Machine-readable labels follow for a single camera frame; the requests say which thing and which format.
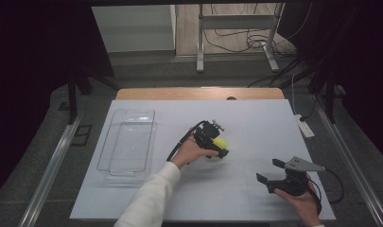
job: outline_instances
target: wooden floor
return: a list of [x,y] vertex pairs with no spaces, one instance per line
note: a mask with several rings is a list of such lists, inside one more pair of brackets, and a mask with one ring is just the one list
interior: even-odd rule
[[[258,14],[258,15],[272,15],[274,13],[276,4],[205,4],[203,5],[203,14]],[[198,43],[198,16],[199,5],[179,5],[178,18],[177,18],[177,31],[176,31],[176,54],[178,56],[188,56],[197,54]],[[230,34],[234,32],[242,32],[235,35],[219,36]],[[203,38],[203,48],[205,54],[222,54],[222,53],[242,53],[242,52],[262,52],[259,43],[256,43],[257,48],[248,49],[247,34],[268,36],[268,30],[250,31],[247,30],[205,30],[206,38],[211,44],[219,45],[224,48],[233,50],[235,52],[225,50],[209,44],[205,36]],[[253,36],[254,39],[264,39],[262,37]],[[277,42],[277,47],[281,52],[292,51],[295,47],[285,41],[283,37],[276,34],[274,41]]]

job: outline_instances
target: human hand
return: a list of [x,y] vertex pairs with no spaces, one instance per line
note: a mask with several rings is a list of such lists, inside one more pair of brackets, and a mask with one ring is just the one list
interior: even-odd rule
[[[309,182],[308,184],[312,191],[315,192],[312,182]],[[293,197],[287,192],[276,188],[274,189],[274,193],[294,207],[304,226],[308,227],[321,224],[317,213],[317,204],[308,192],[305,192],[301,196]]]
[[200,148],[195,142],[194,136],[189,136],[179,147],[179,150],[171,159],[171,162],[181,169],[186,164],[205,155],[216,157],[218,156],[218,152],[212,149]]

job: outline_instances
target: white table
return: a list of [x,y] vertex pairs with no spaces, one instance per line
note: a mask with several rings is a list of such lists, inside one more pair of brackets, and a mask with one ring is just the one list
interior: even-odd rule
[[[117,219],[138,188],[106,185],[96,169],[113,112],[117,109],[154,110],[157,122],[151,172],[158,171],[169,152],[201,120],[215,119],[230,153],[218,162],[206,158],[185,166],[165,212],[176,221],[297,220],[286,202],[256,180],[255,173],[283,180],[285,171],[271,159],[293,156],[311,161],[287,100],[115,100],[108,112],[70,218]],[[320,219],[335,219],[322,184]]]

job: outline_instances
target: table surface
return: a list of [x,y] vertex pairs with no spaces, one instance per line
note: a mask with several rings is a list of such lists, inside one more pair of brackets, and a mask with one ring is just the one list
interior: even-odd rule
[[[228,96],[234,96],[238,101],[225,100]],[[201,121],[201,118],[211,120],[216,117],[224,128],[227,127],[221,136],[229,144],[229,155],[219,162],[201,158],[183,170],[175,188],[176,193],[166,209],[166,220],[298,219],[290,206],[269,194],[267,188],[254,177],[255,172],[259,171],[272,180],[284,178],[284,170],[273,166],[272,158],[288,161],[295,155],[311,161],[288,101],[284,100],[279,89],[123,89],[116,99],[106,117],[71,218],[118,218],[137,191],[136,187],[106,185],[103,174],[96,170],[110,119],[115,110],[127,108],[155,110],[157,132],[151,173],[162,167],[167,151],[177,143],[178,135],[191,124]],[[318,175],[312,173],[311,177],[323,190]],[[321,218],[334,219],[326,197],[322,198],[322,206]]]
[[278,88],[131,88],[121,89],[116,100],[225,100],[236,99],[284,99]]

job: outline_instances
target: metal rail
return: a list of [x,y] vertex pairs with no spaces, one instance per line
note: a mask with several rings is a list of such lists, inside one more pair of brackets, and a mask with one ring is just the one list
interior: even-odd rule
[[19,223],[20,227],[32,227],[35,225],[35,222],[38,219],[38,216],[41,213],[41,210],[44,206],[47,195],[49,194],[50,188],[52,187],[53,182],[55,181],[56,176],[58,175],[59,168],[64,159],[66,151],[68,150],[71,140],[73,139],[74,134],[76,133],[79,121],[82,118],[83,110],[86,106],[87,97],[83,97],[82,101],[79,103],[78,114],[74,119],[73,124],[67,125],[61,140],[56,146],[55,152],[50,158],[49,164],[44,171],[40,183],[38,184],[37,189],[35,190],[34,195],[29,202],[26,211]]
[[354,182],[357,185],[359,192],[361,193],[362,198],[365,200],[374,220],[376,221],[377,226],[383,226],[383,205],[379,197],[375,194],[374,189],[371,187],[368,180],[362,173],[362,170],[359,168],[356,159],[354,158],[352,151],[347,146],[343,140],[336,124],[332,124],[326,113],[323,110],[323,103],[318,98],[319,105],[316,105],[316,110],[321,116],[321,119],[328,130],[330,136],[335,143],[342,161],[347,166],[348,171],[350,172]]

